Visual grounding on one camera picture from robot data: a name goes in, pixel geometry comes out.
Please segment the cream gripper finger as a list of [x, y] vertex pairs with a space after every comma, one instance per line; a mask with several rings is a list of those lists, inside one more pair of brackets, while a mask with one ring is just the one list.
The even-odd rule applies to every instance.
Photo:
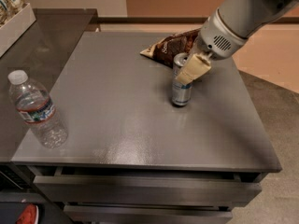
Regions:
[[211, 61], [204, 53], [194, 53], [178, 72], [176, 80], [187, 85], [203, 76], [211, 69]]

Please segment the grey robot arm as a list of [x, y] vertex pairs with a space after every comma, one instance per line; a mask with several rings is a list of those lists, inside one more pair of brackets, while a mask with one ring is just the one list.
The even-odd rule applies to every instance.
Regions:
[[261, 27], [295, 8], [299, 0], [225, 0], [200, 28], [176, 80], [187, 85], [240, 50]]

